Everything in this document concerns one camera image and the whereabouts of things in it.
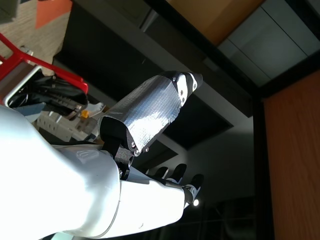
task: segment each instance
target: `wooden panel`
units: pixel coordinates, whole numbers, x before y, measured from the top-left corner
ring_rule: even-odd
[[[219,45],[264,0],[168,0],[214,45]]]
[[[265,100],[276,240],[320,239],[320,71]]]

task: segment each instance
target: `silver duct tape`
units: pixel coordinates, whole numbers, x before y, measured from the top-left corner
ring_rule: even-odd
[[[178,116],[181,100],[173,83],[164,76],[154,76],[100,118],[109,117],[121,121],[128,128],[137,149],[141,152],[146,144],[167,124]]]

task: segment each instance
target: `red metal frame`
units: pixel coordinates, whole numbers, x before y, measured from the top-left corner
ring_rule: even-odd
[[[22,61],[30,61],[37,65],[43,66],[47,69],[50,69],[55,72],[55,74],[62,78],[63,80],[66,80],[68,83],[72,84],[73,86],[81,89],[85,92],[85,94],[88,93],[88,85],[84,82],[84,79],[78,75],[75,75],[73,73],[70,73],[66,70],[61,69],[60,67],[54,66],[52,64],[49,64],[45,61],[42,61],[34,56],[28,55],[18,49],[15,45],[13,45],[4,35],[0,33],[0,41],[4,43],[12,52],[13,54],[8,58],[5,59],[3,56],[0,55],[0,61],[3,63],[0,65],[0,81],[9,74],[18,64],[20,64]]]

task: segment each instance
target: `orange surface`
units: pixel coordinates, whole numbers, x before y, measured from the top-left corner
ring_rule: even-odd
[[[38,1],[35,28],[41,28],[52,20],[71,11],[71,0]]]

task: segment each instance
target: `robotic hand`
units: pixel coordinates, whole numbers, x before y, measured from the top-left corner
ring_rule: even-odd
[[[164,72],[145,81],[100,121],[104,145],[50,145],[20,113],[0,106],[0,220],[4,239],[37,240],[56,232],[92,239],[159,228],[178,221],[203,176],[172,176],[131,167],[134,157],[175,120],[202,76]]]

